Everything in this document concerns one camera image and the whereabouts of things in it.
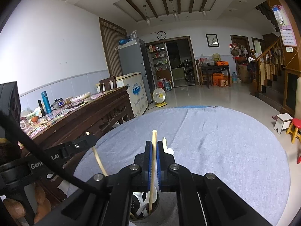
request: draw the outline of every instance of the round table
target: round table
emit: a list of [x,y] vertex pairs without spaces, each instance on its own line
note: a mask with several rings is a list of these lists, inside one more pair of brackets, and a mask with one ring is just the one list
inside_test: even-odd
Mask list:
[[[166,137],[178,164],[192,173],[213,172],[272,225],[277,224],[288,199],[290,172],[285,151],[263,124],[223,107],[154,111],[98,140],[97,152],[107,173],[132,164],[135,155],[144,152],[152,130],[158,130],[158,140]],[[87,181],[96,173],[101,171],[90,149],[74,175]],[[75,189],[71,185],[68,195]],[[159,195],[162,217],[150,225],[179,225],[175,193]]]

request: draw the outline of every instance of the hand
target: hand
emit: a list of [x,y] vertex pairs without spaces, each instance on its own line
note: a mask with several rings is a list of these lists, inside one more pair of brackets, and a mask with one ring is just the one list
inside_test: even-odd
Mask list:
[[[51,211],[51,207],[49,200],[46,199],[45,191],[37,184],[35,188],[35,198],[38,203],[38,207],[33,222],[37,223]],[[13,199],[4,199],[3,203],[14,220],[25,216],[25,209],[20,202]]]

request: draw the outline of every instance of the fingernail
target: fingernail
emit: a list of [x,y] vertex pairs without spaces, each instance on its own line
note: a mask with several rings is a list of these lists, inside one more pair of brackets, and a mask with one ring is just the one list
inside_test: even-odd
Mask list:
[[24,213],[23,207],[21,207],[19,205],[14,205],[14,209],[18,215],[23,215],[23,213]]

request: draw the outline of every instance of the ceiling light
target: ceiling light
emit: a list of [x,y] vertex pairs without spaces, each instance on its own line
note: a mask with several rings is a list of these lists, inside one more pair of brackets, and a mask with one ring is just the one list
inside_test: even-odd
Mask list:
[[203,7],[201,7],[201,12],[202,12],[203,16],[207,16],[207,13],[206,13],[206,11],[203,9]]
[[144,9],[145,9],[145,13],[146,13],[146,23],[148,26],[151,26],[151,20],[150,18],[148,17],[147,15],[147,12],[146,12],[146,5],[143,5]]
[[173,17],[175,18],[175,21],[180,21],[180,18],[179,18],[179,14],[177,13],[177,11],[174,9],[173,7]]

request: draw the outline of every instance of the picture frame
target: picture frame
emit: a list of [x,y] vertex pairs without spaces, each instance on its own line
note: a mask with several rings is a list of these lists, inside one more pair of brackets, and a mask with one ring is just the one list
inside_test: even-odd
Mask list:
[[219,47],[219,41],[216,34],[206,34],[208,47]]

